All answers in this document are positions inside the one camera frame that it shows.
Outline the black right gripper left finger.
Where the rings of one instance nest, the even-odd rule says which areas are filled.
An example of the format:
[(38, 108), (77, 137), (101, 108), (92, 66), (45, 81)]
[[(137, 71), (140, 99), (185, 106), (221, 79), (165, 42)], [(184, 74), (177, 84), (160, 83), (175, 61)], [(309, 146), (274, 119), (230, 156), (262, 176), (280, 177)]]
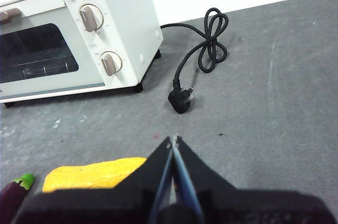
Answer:
[(111, 189), (68, 189), (40, 193), (19, 211), (17, 223), (147, 223), (153, 207), (169, 204), (162, 176), (171, 151), (167, 137), (144, 164)]

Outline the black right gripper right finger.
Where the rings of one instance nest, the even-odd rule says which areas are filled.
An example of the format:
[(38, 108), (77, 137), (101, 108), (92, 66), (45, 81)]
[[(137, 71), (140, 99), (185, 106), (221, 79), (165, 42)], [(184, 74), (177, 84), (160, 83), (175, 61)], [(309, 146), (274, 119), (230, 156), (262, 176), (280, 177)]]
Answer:
[(290, 190), (236, 188), (179, 136), (176, 144), (205, 223), (335, 223), (324, 201)]

